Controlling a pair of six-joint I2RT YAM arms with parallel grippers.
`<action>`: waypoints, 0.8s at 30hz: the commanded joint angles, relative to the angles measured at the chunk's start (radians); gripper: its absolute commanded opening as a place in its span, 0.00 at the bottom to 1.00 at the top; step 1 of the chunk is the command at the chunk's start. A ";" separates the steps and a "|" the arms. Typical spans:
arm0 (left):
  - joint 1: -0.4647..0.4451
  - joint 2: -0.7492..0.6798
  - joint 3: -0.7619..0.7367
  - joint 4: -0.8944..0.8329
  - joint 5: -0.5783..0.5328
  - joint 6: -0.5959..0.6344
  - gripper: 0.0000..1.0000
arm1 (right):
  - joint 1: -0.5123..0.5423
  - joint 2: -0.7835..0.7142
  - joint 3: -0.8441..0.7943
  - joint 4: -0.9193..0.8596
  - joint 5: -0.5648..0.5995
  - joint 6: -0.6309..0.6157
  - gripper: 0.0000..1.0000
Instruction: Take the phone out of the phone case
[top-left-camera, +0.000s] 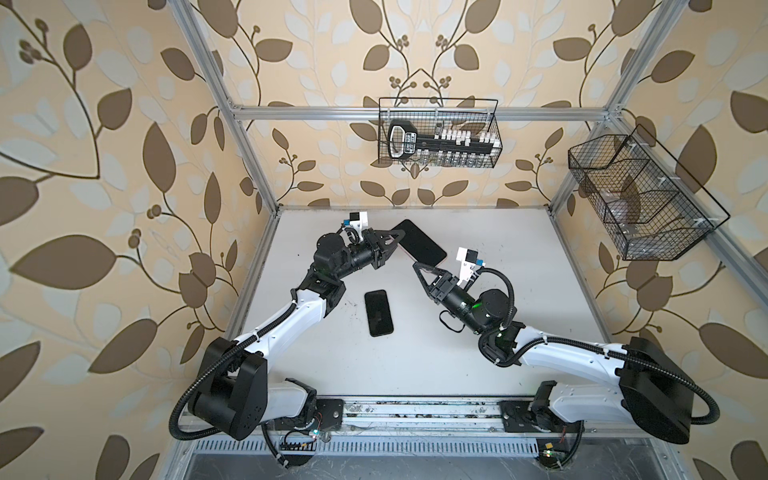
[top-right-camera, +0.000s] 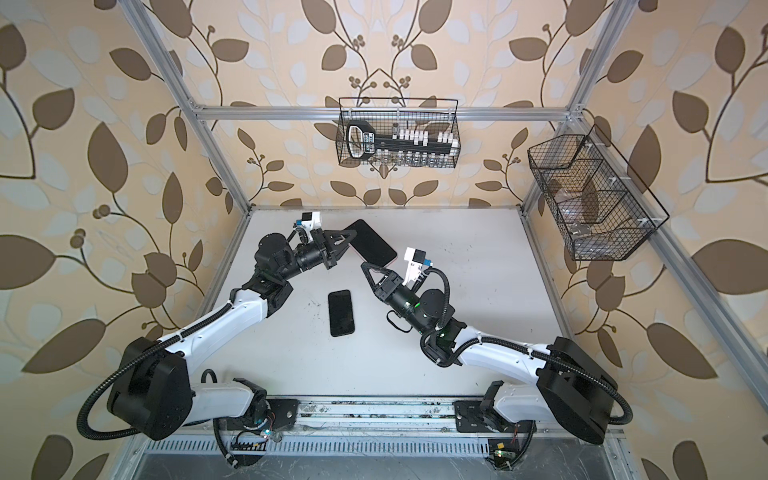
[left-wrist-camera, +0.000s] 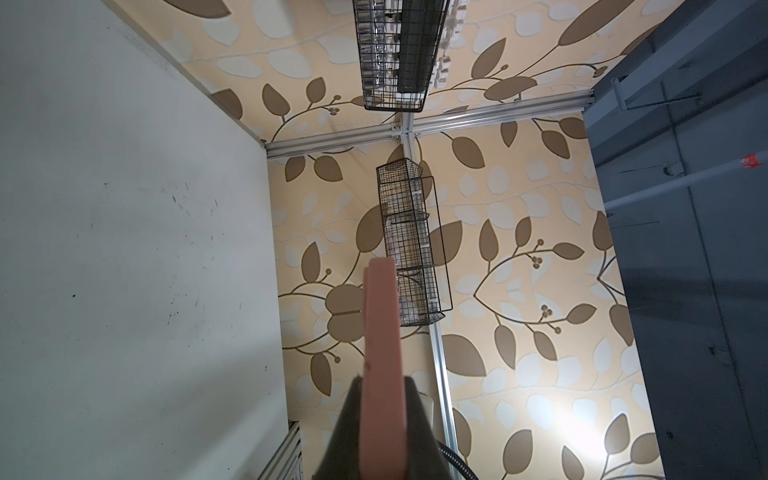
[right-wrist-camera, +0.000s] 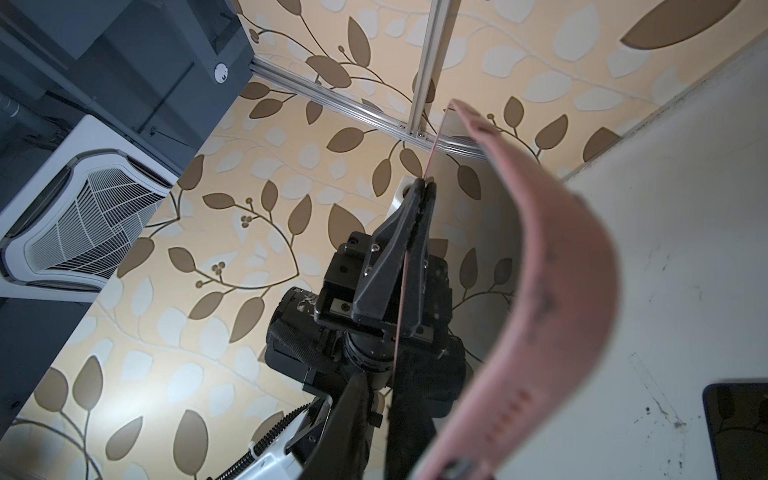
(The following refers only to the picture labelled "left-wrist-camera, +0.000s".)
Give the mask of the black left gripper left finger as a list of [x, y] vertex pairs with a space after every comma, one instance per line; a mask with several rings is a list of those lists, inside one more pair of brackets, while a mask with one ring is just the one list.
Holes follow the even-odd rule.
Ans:
[[353, 379], [315, 480], [359, 480], [361, 376]]

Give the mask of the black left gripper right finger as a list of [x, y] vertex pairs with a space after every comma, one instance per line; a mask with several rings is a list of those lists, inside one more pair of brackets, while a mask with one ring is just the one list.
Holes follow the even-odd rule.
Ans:
[[449, 480], [450, 470], [439, 451], [414, 380], [404, 378], [407, 414], [407, 479]]

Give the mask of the phone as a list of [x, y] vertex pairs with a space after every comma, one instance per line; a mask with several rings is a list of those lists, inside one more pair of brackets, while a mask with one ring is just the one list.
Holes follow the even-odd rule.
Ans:
[[407, 415], [395, 263], [375, 258], [364, 270], [365, 360], [359, 428], [363, 479], [407, 476]]

